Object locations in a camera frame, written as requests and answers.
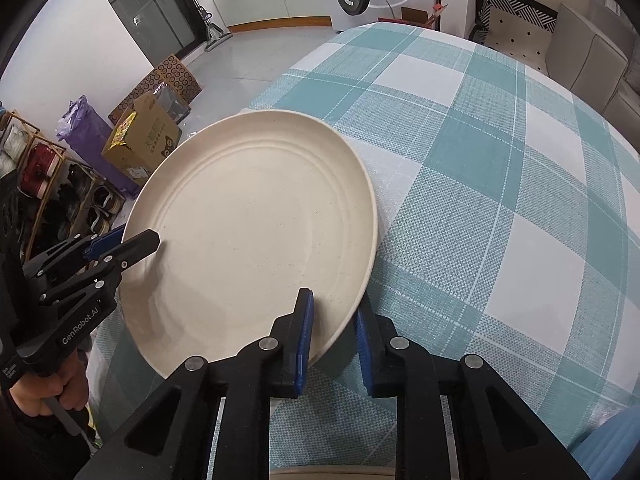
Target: cushion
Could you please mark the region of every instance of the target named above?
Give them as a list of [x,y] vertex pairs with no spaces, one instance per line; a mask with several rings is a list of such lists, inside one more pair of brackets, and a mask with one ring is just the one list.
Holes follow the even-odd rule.
[[640,94],[640,37],[636,37],[636,46],[632,57],[629,58],[629,68],[625,80],[637,94]]
[[[495,28],[497,24],[502,23],[500,22],[500,19],[504,20],[503,16],[498,17],[497,20],[495,19],[494,10],[496,9],[501,10],[505,14],[512,14],[513,17],[527,22],[526,25],[520,24],[521,29],[526,29],[524,32],[530,32],[533,34],[537,28],[546,32],[553,32],[556,27],[556,18],[558,17],[558,13],[536,0],[476,0],[476,25],[469,35],[469,40],[479,44],[486,44],[486,46],[494,48],[495,50],[500,50],[501,52],[506,51],[508,55],[512,52],[511,56],[516,57],[516,53],[514,53],[512,49],[495,48],[495,41],[494,46],[489,43],[485,43],[487,34],[490,32],[490,28]],[[516,38],[513,36],[508,37],[509,42],[512,39],[515,40]],[[530,38],[522,39],[524,41],[521,43],[529,43]],[[529,59],[527,64],[533,66],[534,63]]]
[[517,59],[546,75],[545,55],[551,32],[535,27],[519,16],[491,8],[489,32],[485,46]]
[[640,149],[640,96],[624,80],[603,116],[636,150]]
[[627,59],[631,59],[636,44],[636,35],[620,16],[596,0],[589,0],[587,18],[616,44]]
[[549,77],[571,90],[589,56],[594,35],[590,24],[580,14],[560,5],[556,30],[545,56]]

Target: table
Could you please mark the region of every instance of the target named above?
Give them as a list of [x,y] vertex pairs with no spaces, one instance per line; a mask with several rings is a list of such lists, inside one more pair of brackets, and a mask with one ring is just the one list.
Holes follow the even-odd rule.
[[[363,159],[380,216],[367,290],[401,335],[480,354],[565,445],[638,404],[640,164],[585,103],[484,46],[376,23],[250,107],[321,118]],[[272,467],[393,460],[395,400],[366,396],[354,352],[347,331],[274,409]],[[88,374],[103,436],[161,382],[119,310]]]

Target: cream plate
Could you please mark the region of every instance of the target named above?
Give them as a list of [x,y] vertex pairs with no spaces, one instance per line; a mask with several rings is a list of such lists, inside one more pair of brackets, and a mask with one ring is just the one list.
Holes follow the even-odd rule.
[[378,216],[356,153],[315,118],[280,110],[204,128],[156,170],[124,239],[161,245],[123,273],[120,299],[141,354],[162,377],[269,334],[314,292],[310,362],[345,328],[369,281]]

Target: sofa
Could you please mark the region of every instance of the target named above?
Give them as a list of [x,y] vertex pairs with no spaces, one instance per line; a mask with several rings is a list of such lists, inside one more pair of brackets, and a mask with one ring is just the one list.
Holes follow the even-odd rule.
[[562,5],[545,62],[551,79],[603,115],[640,150],[640,96],[632,87],[640,83],[634,62],[634,54],[640,53],[637,43],[632,27],[595,0],[588,17]]

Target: plastic bag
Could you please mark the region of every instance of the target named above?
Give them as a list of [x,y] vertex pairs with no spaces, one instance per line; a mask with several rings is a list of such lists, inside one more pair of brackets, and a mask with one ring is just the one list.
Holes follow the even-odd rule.
[[175,94],[173,88],[171,88],[165,81],[162,81],[154,90],[156,101],[160,107],[169,114],[174,123],[179,123],[183,120],[191,108],[189,105],[184,105]]
[[102,156],[102,149],[110,135],[111,127],[96,113],[85,96],[69,103],[69,110],[58,121],[56,128],[58,140],[65,140],[72,150],[116,189],[134,198],[140,192],[140,186]]

